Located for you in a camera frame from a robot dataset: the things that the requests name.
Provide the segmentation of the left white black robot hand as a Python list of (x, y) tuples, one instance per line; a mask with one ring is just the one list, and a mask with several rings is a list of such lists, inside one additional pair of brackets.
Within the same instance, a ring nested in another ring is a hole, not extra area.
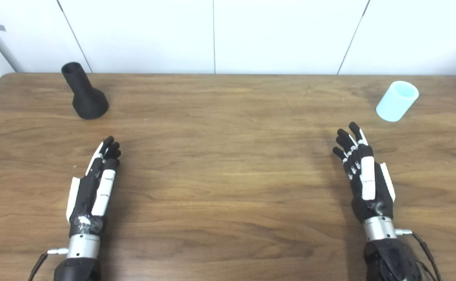
[(69, 237), (97, 235), (102, 237), (107, 226), (105, 215), (120, 165), (120, 144), (109, 136), (94, 152), (82, 178), (71, 180), (66, 218)]

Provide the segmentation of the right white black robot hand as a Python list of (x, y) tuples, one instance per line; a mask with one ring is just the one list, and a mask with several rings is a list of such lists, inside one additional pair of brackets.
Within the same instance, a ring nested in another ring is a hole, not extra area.
[(355, 122), (348, 125), (351, 133), (337, 130), (333, 154), (342, 162), (349, 179), (353, 199), (351, 206), (359, 222), (373, 217), (394, 218), (396, 198), (385, 163), (376, 162), (373, 148)]

